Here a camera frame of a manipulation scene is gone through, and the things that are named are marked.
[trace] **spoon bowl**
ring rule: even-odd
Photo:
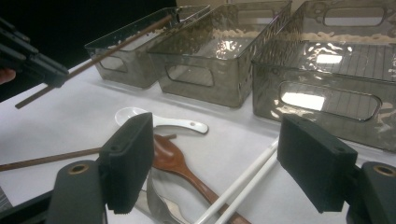
[[[117,111],[115,120],[117,124],[121,126],[129,118],[144,113],[149,112],[138,107],[125,107]],[[207,133],[209,131],[207,125],[189,119],[168,119],[152,115],[152,124],[154,128],[158,126],[177,126],[187,128],[198,133]]]

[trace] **wooden stick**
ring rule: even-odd
[[[87,70],[88,68],[92,67],[93,65],[95,65],[96,63],[101,62],[104,58],[110,56],[111,54],[115,53],[116,51],[126,47],[127,45],[131,44],[133,41],[135,41],[137,38],[139,38],[140,36],[146,35],[147,33],[150,33],[152,31],[154,31],[155,29],[159,28],[159,27],[163,27],[166,23],[168,23],[170,20],[172,20],[172,16],[168,15],[166,17],[164,17],[163,19],[161,19],[160,21],[157,21],[153,24],[151,24],[150,26],[148,26],[146,29],[142,30],[140,33],[131,36],[130,38],[127,38],[126,40],[124,40],[123,42],[121,42],[120,44],[118,44],[114,49],[110,49],[108,50],[106,53],[99,55],[98,57],[92,59],[91,61],[83,64],[81,67],[77,68],[76,70],[74,70],[73,72],[71,72],[69,74],[69,76],[67,77],[66,80],[71,79],[72,77],[75,77],[77,75],[79,75],[80,73],[82,73],[83,71]],[[32,103],[34,100],[38,99],[39,97],[45,95],[46,93],[48,93],[49,91],[52,91],[54,88],[51,86],[47,86],[46,88],[44,88],[43,90],[29,96],[28,98],[26,98],[25,100],[19,102],[18,104],[15,105],[15,107],[17,107],[18,109],[21,109],[22,107],[29,105],[30,103]]]
[[[167,139],[174,139],[177,138],[176,134],[169,134],[164,136],[164,138]],[[34,165],[40,165],[44,163],[50,163],[54,161],[63,161],[67,159],[72,159],[75,157],[82,157],[82,156],[88,156],[91,154],[99,153],[100,147],[97,148],[91,148],[91,149],[86,149],[86,150],[81,150],[77,152],[69,152],[69,153],[64,153],[61,155],[56,155],[56,156],[49,156],[49,157],[43,157],[39,159],[34,159],[34,160],[29,160],[29,161],[17,161],[9,164],[4,164],[0,165],[0,172],[2,171],[8,171],[8,170],[15,170],[23,167],[28,167],[28,166],[34,166]]]

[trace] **utensil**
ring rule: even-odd
[[[224,217],[220,217],[218,221],[222,221],[228,215],[232,213],[233,210],[245,199],[245,197],[250,193],[254,186],[260,181],[268,170],[276,163],[276,151],[278,145],[279,137],[274,141],[274,143],[269,146],[260,157],[255,160],[244,173],[242,173],[231,186],[219,197],[219,199],[213,203],[209,209],[204,212],[201,217],[195,222],[195,224],[206,223],[215,213],[225,204],[225,202],[235,194],[235,192],[241,189],[242,186],[251,179],[253,175],[254,181],[251,180],[250,183],[243,189],[243,191],[238,195],[238,197],[230,205],[229,209],[223,214]]]
[[[179,175],[188,180],[211,204],[219,198],[213,190],[192,173],[184,160],[183,153],[172,142],[154,134],[154,148],[154,162],[152,165],[154,168]],[[228,205],[224,204],[220,208],[219,213],[223,214],[227,208]],[[233,224],[250,223],[237,213],[231,216],[230,222]]]
[[[268,174],[268,172],[275,166],[277,159],[276,154],[274,153],[271,158],[264,164],[264,166],[260,169],[260,171],[251,179],[250,182],[245,186],[245,188],[238,194],[238,196],[233,200],[233,202],[228,207],[227,211],[221,215],[218,221],[215,224],[223,224],[226,223],[230,216],[235,212],[238,206],[245,200],[245,198],[249,195],[249,193],[257,186],[257,184],[262,181],[262,179]]]
[[[151,172],[148,173],[147,203],[150,213],[162,223],[190,224],[181,215],[178,205],[161,197],[154,188]]]
[[[121,126],[129,118],[143,113],[148,113],[148,111],[137,107],[125,107],[117,111],[115,119],[117,124]],[[207,133],[207,131],[209,130],[207,125],[201,122],[188,119],[168,119],[155,115],[152,115],[152,124],[154,128],[158,126],[177,126],[191,129],[198,133]]]

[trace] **transparent storage basket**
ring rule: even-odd
[[[163,92],[239,107],[251,92],[251,60],[290,17],[290,2],[226,4],[151,48]]]
[[[309,1],[253,60],[254,114],[396,151],[396,2]]]
[[[160,76],[154,70],[151,59],[146,53],[147,49],[189,22],[199,19],[209,10],[209,6],[163,8],[111,34],[92,41],[85,46],[85,49],[94,59],[103,55],[109,49],[115,48],[127,38],[150,27],[155,22],[170,16],[170,21],[167,23],[137,38],[128,46],[96,64],[102,79],[146,89],[155,83]]]

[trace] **white tablecloth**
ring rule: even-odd
[[[161,127],[155,133],[176,133],[191,170],[218,195],[225,191],[278,136],[280,124],[252,113],[252,96],[233,109],[164,94],[158,83],[148,90],[103,81],[93,67],[18,110],[14,105],[37,86],[0,104],[0,164],[101,147],[119,128],[115,113],[136,106],[155,115],[206,123],[209,133]],[[359,161],[396,164],[394,154],[352,145]],[[0,173],[0,186],[13,205],[53,188],[59,169],[73,161],[95,160],[97,155],[37,165]],[[193,222],[208,208],[205,199],[185,180],[156,172],[161,195],[179,204]],[[238,212],[252,223],[345,223],[343,213],[319,214],[289,174],[278,163],[252,191]],[[110,224],[154,223],[134,209],[129,215],[107,212]]]

